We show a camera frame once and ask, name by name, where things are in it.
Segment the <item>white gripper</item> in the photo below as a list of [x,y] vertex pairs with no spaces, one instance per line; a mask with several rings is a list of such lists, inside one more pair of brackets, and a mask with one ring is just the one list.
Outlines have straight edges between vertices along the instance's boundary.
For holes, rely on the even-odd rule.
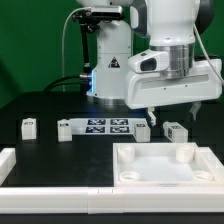
[[158,106],[194,102],[190,109],[197,119],[201,103],[217,99],[222,94],[222,62],[212,59],[196,61],[185,77],[166,79],[169,56],[164,51],[146,50],[128,59],[129,72],[125,81],[125,103],[131,109],[147,108],[151,125],[156,125],[155,108]]

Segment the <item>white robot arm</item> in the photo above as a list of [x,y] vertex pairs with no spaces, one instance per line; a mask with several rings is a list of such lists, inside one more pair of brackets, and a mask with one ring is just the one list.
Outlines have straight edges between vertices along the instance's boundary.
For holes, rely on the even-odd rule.
[[131,109],[217,99],[221,61],[194,59],[211,0],[77,0],[97,33],[89,99]]

